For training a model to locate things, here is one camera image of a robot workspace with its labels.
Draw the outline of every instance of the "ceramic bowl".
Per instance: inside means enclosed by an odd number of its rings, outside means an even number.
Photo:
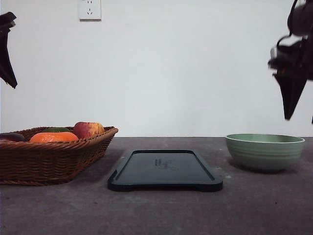
[[[230,155],[242,166],[262,171],[279,171],[295,163],[301,156],[303,138],[264,134],[232,134],[226,136]]]

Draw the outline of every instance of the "tangerine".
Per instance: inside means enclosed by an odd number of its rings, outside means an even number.
[[[71,132],[41,132],[35,134],[30,142],[76,141],[78,137]]]

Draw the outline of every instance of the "wall socket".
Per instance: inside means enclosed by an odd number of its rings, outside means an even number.
[[[101,20],[101,0],[78,0],[80,21]]]

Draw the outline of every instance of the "wicker basket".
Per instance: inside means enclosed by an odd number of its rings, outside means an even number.
[[[23,131],[26,140],[47,127]],[[0,184],[56,185],[73,180],[93,162],[104,156],[118,129],[105,127],[105,133],[69,142],[0,143]]]

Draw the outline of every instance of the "gray table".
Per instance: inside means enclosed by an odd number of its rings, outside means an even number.
[[[313,138],[276,174],[243,170],[223,138],[114,138],[74,181],[0,186],[1,235],[313,235]],[[195,149],[224,179],[218,192],[108,190],[131,149]]]

